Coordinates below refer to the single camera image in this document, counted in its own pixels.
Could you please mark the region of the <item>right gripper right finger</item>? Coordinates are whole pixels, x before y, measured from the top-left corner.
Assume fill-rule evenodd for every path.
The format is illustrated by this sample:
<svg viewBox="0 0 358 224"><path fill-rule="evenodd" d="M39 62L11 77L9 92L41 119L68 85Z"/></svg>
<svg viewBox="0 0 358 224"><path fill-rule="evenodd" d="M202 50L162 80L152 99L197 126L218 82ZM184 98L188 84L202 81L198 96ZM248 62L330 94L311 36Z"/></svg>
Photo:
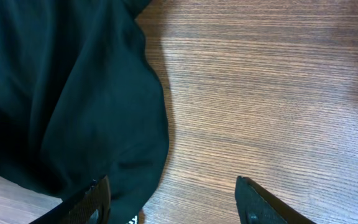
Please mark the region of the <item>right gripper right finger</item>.
<svg viewBox="0 0 358 224"><path fill-rule="evenodd" d="M315 224L249 177L237 177L234 195L241 224Z"/></svg>

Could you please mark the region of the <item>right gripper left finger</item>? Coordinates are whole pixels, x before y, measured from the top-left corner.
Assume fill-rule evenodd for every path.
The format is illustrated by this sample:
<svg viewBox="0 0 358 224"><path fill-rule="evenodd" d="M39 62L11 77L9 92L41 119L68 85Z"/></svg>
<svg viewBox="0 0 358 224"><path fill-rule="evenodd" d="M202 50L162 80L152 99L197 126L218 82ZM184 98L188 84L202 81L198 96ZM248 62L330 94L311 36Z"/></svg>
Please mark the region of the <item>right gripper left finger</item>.
<svg viewBox="0 0 358 224"><path fill-rule="evenodd" d="M110 204L109 179L105 175L30 224L107 224Z"/></svg>

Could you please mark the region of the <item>black t-shirt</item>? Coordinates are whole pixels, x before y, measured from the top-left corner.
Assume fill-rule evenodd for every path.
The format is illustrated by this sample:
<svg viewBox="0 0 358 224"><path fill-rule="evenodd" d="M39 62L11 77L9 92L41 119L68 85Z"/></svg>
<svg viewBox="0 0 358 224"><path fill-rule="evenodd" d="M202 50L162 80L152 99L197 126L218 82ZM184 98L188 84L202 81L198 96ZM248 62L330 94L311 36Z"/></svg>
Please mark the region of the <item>black t-shirt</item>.
<svg viewBox="0 0 358 224"><path fill-rule="evenodd" d="M67 200L109 178L135 217L169 148L163 88L136 17L147 1L0 1L0 176Z"/></svg>

